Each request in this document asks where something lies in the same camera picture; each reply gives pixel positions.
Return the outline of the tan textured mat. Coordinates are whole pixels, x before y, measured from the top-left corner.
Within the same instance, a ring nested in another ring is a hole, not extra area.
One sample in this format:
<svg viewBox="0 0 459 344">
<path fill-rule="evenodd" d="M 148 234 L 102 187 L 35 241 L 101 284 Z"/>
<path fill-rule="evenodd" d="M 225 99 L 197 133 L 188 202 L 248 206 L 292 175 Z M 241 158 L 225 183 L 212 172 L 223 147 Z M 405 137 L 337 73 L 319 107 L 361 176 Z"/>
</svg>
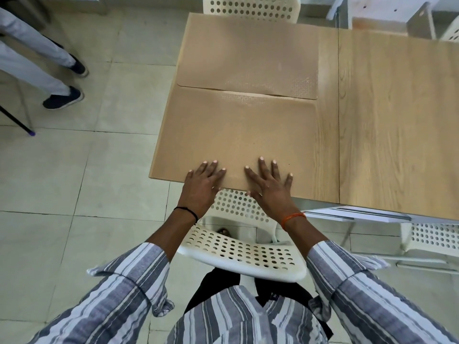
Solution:
<svg viewBox="0 0 459 344">
<path fill-rule="evenodd" d="M 188 170 L 217 160 L 227 170 L 223 186 L 246 190 L 244 167 L 256 171 L 263 156 L 283 179 L 294 175 L 292 196 L 326 201 L 314 163 L 315 103 L 175 86 L 166 105 L 149 178 L 183 182 Z"/>
<path fill-rule="evenodd" d="M 318 98 L 318 27 L 190 13 L 179 86 Z"/>
</svg>

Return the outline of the black wrist thread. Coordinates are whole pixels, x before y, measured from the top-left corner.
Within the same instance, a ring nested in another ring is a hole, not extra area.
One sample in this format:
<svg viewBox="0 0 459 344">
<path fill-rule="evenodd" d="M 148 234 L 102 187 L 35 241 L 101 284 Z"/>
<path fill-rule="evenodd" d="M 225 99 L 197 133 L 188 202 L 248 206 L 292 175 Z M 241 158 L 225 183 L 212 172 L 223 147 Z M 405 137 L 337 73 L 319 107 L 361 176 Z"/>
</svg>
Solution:
<svg viewBox="0 0 459 344">
<path fill-rule="evenodd" d="M 185 212 L 188 212 L 189 214 L 191 214 L 193 216 L 193 219 L 195 220 L 195 224 L 198 223 L 198 220 L 199 220 L 199 217 L 198 215 L 192 211 L 191 209 L 187 208 L 187 207 L 182 207 L 182 206 L 177 206 L 174 208 L 174 211 L 175 210 L 182 210 L 182 211 L 185 211 Z"/>
</svg>

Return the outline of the orange wrist thread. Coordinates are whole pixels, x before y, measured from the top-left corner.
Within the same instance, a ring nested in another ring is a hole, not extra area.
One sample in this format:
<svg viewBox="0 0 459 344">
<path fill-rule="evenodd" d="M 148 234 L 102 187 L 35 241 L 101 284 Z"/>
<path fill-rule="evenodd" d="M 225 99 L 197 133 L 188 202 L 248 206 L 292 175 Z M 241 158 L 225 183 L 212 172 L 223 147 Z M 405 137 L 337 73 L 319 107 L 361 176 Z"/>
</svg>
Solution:
<svg viewBox="0 0 459 344">
<path fill-rule="evenodd" d="M 285 217 L 282 219 L 282 221 L 281 221 L 281 223 L 280 223 L 282 229 L 285 231 L 285 230 L 286 230 L 286 225 L 287 225 L 287 223 L 288 223 L 290 220 L 295 219 L 295 218 L 297 218 L 297 217 L 306 219 L 306 216 L 305 216 L 305 214 L 304 214 L 303 212 L 296 212 L 296 213 L 292 213 L 292 214 L 290 214 L 290 215 L 287 215 L 287 216 L 285 216 Z"/>
</svg>

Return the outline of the dark blue shoe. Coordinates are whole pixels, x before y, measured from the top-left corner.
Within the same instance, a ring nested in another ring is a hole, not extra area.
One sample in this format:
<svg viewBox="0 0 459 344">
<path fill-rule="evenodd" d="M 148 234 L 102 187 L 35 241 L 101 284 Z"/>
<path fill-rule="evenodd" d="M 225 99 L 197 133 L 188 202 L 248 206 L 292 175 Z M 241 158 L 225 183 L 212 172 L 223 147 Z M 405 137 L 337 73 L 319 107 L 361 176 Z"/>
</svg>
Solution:
<svg viewBox="0 0 459 344">
<path fill-rule="evenodd" d="M 84 64 L 74 55 L 70 54 L 70 56 L 74 59 L 74 64 L 70 67 L 72 72 L 80 77 L 86 77 L 89 74 L 89 70 L 86 68 L 86 66 L 84 66 Z"/>
<path fill-rule="evenodd" d="M 47 110 L 58 110 L 68 107 L 74 103 L 77 103 L 84 98 L 84 94 L 78 88 L 74 86 L 69 87 L 70 94 L 68 96 L 62 95 L 51 95 L 46 99 L 42 105 Z"/>
</svg>

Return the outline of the black trousers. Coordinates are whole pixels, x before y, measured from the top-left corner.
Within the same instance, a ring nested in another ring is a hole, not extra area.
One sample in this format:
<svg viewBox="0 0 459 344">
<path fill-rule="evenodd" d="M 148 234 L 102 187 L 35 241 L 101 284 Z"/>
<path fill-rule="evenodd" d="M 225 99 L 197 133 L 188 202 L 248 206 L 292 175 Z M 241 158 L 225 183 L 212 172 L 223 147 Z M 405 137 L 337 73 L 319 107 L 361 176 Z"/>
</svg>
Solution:
<svg viewBox="0 0 459 344">
<path fill-rule="evenodd" d="M 218 292 L 232 286 L 238 286 L 239 283 L 240 274 L 214 268 L 203 278 L 198 290 L 189 301 L 185 313 Z M 309 307 L 308 301 L 312 300 L 312 295 L 297 283 L 283 283 L 256 278 L 255 285 L 258 292 L 256 299 L 261 306 L 264 306 L 270 300 L 272 292 L 291 298 L 307 308 Z"/>
</svg>

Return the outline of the black stick with purple tip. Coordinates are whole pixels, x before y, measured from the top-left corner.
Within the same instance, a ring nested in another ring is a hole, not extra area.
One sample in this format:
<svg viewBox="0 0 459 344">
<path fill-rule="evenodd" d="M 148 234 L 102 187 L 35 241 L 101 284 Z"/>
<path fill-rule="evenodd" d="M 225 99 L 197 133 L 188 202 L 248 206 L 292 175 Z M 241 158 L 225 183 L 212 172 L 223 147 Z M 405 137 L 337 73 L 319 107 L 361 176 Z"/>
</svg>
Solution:
<svg viewBox="0 0 459 344">
<path fill-rule="evenodd" d="M 14 122 L 17 126 L 19 126 L 22 130 L 24 130 L 28 135 L 34 137 L 36 135 L 35 131 L 27 127 L 23 124 L 19 119 L 13 116 L 10 112 L 8 112 L 4 107 L 0 105 L 0 112 L 5 115 L 8 119 Z"/>
</svg>

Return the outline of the person's left hand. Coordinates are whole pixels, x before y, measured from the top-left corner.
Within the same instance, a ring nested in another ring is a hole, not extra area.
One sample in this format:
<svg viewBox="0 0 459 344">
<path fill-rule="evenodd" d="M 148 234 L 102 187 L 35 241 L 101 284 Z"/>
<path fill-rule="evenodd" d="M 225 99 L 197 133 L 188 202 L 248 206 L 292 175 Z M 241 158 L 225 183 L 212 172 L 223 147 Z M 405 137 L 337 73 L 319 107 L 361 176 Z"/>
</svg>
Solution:
<svg viewBox="0 0 459 344">
<path fill-rule="evenodd" d="M 194 211 L 199 219 L 214 204 L 214 186 L 220 186 L 226 174 L 226 168 L 218 169 L 214 178 L 209 178 L 209 164 L 204 161 L 196 169 L 196 177 L 191 184 L 187 184 L 187 175 L 182 187 L 177 206 L 187 207 Z"/>
</svg>

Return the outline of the white shelf unit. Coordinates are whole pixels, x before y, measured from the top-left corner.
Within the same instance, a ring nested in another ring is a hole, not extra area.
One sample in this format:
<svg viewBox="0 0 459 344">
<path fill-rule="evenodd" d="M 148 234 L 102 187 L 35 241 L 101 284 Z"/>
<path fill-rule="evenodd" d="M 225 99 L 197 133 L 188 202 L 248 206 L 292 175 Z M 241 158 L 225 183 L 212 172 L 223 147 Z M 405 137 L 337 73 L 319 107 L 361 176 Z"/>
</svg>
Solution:
<svg viewBox="0 0 459 344">
<path fill-rule="evenodd" d="M 451 23 L 459 23 L 459 0 L 452 11 L 452 20 L 442 33 L 434 23 L 434 7 L 441 0 L 335 0 L 326 19 L 339 28 L 367 30 L 385 34 L 440 40 Z"/>
</svg>

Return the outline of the white perforated chair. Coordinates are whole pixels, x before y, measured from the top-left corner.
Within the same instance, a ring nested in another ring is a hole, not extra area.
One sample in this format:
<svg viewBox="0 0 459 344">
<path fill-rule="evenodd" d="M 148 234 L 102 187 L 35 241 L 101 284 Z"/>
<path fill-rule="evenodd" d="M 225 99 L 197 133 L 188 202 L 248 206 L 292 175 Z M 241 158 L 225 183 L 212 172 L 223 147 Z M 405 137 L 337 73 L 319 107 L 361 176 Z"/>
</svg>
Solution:
<svg viewBox="0 0 459 344">
<path fill-rule="evenodd" d="M 202 0 L 203 13 L 295 24 L 301 0 Z"/>
<path fill-rule="evenodd" d="M 265 231 L 267 243 L 249 243 L 208 229 L 208 220 L 221 219 L 230 225 L 255 226 Z M 178 248 L 178 253 L 230 272 L 254 278 L 296 283 L 306 277 L 307 266 L 292 243 L 279 242 L 275 236 L 278 223 L 269 218 L 259 204 L 245 192 L 221 190 L 214 204 L 192 226 Z"/>
<path fill-rule="evenodd" d="M 452 266 L 448 258 L 459 259 L 459 224 L 400 224 L 399 255 L 384 255 L 396 267 L 459 276 L 459 262 Z"/>
<path fill-rule="evenodd" d="M 459 23 L 451 23 L 440 37 L 440 41 L 459 43 Z"/>
</svg>

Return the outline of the person's right hand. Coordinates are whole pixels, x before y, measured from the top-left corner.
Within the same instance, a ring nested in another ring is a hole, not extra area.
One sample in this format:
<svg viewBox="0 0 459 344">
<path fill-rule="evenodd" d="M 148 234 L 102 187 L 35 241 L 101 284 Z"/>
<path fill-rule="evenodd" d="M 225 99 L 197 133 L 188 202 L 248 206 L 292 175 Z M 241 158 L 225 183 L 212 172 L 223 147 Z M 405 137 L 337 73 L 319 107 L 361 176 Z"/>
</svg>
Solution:
<svg viewBox="0 0 459 344">
<path fill-rule="evenodd" d="M 244 172 L 250 184 L 250 191 L 257 193 L 257 198 L 253 199 L 267 216 L 280 224 L 285 216 L 300 212 L 300 209 L 292 199 L 291 190 L 285 188 L 287 176 L 284 180 L 281 178 L 277 161 L 273 160 L 268 167 L 270 168 L 270 179 L 261 178 L 259 166 L 257 172 L 245 166 Z"/>
</svg>

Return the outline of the person's right forearm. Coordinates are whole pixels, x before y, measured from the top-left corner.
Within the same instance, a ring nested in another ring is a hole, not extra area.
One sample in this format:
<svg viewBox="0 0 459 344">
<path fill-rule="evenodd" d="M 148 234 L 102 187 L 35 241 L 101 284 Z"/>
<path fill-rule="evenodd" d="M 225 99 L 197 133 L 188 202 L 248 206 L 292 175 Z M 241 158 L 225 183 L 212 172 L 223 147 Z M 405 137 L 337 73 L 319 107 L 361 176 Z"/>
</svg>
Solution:
<svg viewBox="0 0 459 344">
<path fill-rule="evenodd" d="M 290 220 L 285 230 L 293 243 L 306 260 L 310 250 L 318 243 L 329 240 L 318 231 L 308 220 L 297 217 Z"/>
</svg>

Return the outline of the grey striped shirt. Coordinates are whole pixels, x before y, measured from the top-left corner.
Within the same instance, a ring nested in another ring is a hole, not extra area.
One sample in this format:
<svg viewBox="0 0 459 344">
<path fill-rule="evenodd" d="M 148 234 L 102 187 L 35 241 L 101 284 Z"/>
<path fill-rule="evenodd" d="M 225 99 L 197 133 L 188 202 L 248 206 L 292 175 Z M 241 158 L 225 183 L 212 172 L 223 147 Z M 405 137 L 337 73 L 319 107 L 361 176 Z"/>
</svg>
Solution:
<svg viewBox="0 0 459 344">
<path fill-rule="evenodd" d="M 459 344 L 372 273 L 387 267 L 385 261 L 324 241 L 306 263 L 318 293 L 309 308 L 277 294 L 261 306 L 244 286 L 232 286 L 186 312 L 166 343 L 327 344 L 319 320 L 334 311 L 353 344 Z M 169 266 L 159 246 L 142 243 L 89 269 L 104 278 L 28 344 L 135 344 L 149 312 L 163 317 L 175 307 L 165 287 Z"/>
</svg>

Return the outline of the person's left forearm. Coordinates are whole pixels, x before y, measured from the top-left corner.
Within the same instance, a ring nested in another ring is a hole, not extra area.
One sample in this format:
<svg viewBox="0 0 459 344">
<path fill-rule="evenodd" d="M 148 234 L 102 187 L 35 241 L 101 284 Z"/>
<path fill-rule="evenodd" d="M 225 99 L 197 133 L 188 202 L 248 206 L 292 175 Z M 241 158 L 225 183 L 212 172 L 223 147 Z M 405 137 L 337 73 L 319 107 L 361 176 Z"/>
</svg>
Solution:
<svg viewBox="0 0 459 344">
<path fill-rule="evenodd" d="M 195 225 L 193 216 L 182 210 L 173 210 L 164 224 L 146 239 L 160 247 L 171 262 L 191 227 Z"/>
</svg>

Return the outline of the white metal table frame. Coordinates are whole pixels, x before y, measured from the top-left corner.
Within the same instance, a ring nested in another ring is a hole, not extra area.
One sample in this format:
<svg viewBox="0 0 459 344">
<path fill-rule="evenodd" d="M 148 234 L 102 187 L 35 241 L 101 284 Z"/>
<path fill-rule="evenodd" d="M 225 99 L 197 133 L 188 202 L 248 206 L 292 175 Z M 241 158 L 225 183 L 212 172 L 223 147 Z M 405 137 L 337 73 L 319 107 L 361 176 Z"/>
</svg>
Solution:
<svg viewBox="0 0 459 344">
<path fill-rule="evenodd" d="M 412 221 L 412 217 L 409 215 L 353 206 L 305 210 L 304 213 L 307 217 L 335 221 L 375 221 L 381 223 L 408 223 Z"/>
</svg>

